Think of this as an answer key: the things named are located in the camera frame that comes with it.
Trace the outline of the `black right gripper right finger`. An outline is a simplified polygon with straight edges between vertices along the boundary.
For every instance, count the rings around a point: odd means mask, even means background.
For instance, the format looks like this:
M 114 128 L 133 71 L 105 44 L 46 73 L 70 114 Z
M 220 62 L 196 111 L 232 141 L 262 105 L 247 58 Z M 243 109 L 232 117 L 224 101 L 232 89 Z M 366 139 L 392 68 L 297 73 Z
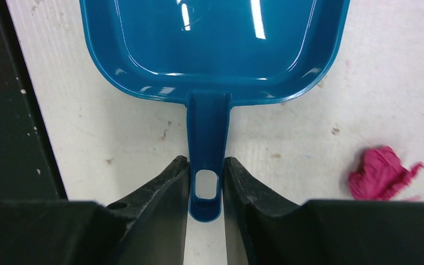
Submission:
M 424 202 L 302 205 L 225 160 L 228 264 L 424 264 Z

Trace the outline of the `small pink paper scrap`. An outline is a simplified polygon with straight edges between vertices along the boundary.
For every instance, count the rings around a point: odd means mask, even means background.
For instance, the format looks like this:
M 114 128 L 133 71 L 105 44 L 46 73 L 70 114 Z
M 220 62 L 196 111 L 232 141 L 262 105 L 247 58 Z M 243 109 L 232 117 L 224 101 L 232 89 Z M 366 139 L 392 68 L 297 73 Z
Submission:
M 423 162 L 405 168 L 390 146 L 374 147 L 362 154 L 358 168 L 348 175 L 348 189 L 355 200 L 389 201 L 423 169 Z

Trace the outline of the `blue plastic dustpan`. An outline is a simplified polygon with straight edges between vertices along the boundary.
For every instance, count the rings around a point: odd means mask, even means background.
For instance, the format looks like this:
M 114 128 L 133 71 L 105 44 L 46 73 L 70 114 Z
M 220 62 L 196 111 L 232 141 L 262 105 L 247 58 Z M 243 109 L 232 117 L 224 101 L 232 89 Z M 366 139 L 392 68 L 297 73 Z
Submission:
M 80 1 L 103 77 L 141 99 L 187 109 L 189 213 L 221 213 L 230 111 L 277 104 L 332 66 L 349 1 Z

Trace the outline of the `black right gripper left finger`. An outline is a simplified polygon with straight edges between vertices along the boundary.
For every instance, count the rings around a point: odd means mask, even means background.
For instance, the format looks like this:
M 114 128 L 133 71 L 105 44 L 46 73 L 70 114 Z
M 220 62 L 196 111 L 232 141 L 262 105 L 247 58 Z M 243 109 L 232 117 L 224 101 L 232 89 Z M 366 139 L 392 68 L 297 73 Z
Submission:
M 182 264 L 189 163 L 102 206 L 68 200 L 0 200 L 0 264 Z

